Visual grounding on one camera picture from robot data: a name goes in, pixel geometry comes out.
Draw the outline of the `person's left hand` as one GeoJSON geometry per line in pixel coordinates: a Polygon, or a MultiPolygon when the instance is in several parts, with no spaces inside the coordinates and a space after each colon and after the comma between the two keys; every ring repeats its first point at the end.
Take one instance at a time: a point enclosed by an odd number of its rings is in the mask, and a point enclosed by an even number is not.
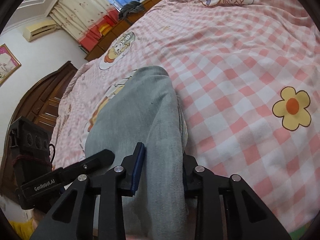
{"type": "Polygon", "coordinates": [[[32,220],[33,220],[33,227],[36,229],[41,222],[41,220],[44,219],[46,216],[46,213],[39,211],[38,209],[33,209],[32,210],[32,220]]]}

